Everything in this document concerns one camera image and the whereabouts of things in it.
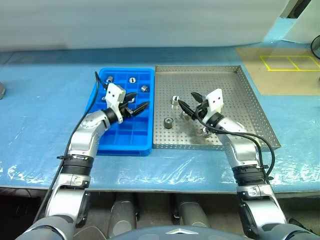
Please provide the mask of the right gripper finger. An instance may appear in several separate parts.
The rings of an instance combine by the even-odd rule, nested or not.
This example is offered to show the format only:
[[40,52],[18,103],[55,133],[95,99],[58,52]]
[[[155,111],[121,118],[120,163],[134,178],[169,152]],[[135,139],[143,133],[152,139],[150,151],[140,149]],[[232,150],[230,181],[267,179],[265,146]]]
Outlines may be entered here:
[[204,96],[202,96],[200,93],[191,92],[190,94],[198,103],[202,103],[204,101]]
[[190,108],[190,106],[186,102],[178,100],[178,104],[181,107],[182,111],[185,112],[189,117],[194,117],[195,112]]

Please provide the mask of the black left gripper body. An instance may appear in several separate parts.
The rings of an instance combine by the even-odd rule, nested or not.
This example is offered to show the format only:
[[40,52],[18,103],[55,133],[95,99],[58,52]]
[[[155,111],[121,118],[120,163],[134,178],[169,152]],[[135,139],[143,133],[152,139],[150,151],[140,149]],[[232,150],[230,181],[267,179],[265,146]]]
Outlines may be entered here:
[[133,116],[133,110],[129,108],[129,104],[134,102],[134,97],[125,98],[124,101],[119,105],[119,110],[123,119],[128,119]]

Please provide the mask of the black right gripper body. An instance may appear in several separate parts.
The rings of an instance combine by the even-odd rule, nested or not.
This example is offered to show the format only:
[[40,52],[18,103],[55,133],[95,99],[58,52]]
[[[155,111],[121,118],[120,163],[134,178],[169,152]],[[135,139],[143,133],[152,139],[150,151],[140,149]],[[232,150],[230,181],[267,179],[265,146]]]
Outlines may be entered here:
[[198,106],[196,107],[192,117],[193,118],[197,118],[196,116],[196,110],[197,110],[197,115],[199,118],[204,118],[207,113],[208,113],[208,106],[209,106],[209,102],[207,99],[196,99],[196,101],[199,103]]

